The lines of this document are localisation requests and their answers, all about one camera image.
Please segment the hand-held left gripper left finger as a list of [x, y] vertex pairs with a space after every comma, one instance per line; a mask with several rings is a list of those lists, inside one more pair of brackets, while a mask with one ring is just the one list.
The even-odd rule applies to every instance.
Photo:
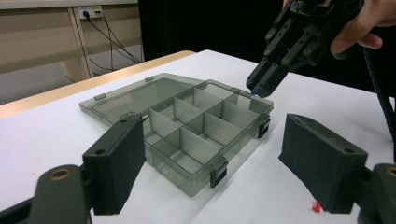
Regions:
[[97, 216], [119, 214], [130, 197], [146, 161], [144, 121], [141, 115], [120, 119], [82, 156]]

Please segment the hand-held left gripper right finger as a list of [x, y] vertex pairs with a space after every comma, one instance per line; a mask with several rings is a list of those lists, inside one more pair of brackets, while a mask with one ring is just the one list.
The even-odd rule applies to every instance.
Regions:
[[296, 114], [286, 116], [279, 159], [325, 211], [351, 212], [354, 177], [364, 170], [367, 158], [367, 152], [319, 122]]

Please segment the grey transparent compartment box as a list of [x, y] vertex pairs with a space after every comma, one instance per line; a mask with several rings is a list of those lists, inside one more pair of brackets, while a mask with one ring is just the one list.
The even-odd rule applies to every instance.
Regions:
[[132, 115], [144, 124], [147, 162], [190, 197], [214, 188], [232, 159], [269, 128], [273, 103], [215, 80], [148, 77], [79, 104], [111, 126]]

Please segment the black curtain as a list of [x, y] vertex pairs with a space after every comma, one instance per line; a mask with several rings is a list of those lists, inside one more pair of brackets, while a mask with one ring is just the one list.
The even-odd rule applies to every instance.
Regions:
[[[264, 39], [283, 0], [138, 0], [146, 60], [181, 50], [211, 49], [259, 63]], [[385, 91], [396, 97], [396, 26], [374, 28], [383, 47], [372, 52]], [[347, 60], [326, 55], [296, 74], [374, 91], [361, 48]]]

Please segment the light wooden desk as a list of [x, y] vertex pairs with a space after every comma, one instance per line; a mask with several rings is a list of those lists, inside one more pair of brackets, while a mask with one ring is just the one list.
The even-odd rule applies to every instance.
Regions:
[[[103, 12], [81, 20], [85, 6]], [[92, 77], [91, 55], [140, 41], [138, 0], [0, 0], [0, 74], [59, 63], [80, 81]]]

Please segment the white wall socket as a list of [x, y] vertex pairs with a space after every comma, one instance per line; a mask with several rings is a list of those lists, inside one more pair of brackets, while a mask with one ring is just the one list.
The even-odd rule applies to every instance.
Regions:
[[100, 17], [102, 12], [103, 10], [101, 6], [78, 7], [78, 17], [81, 20], [97, 19]]

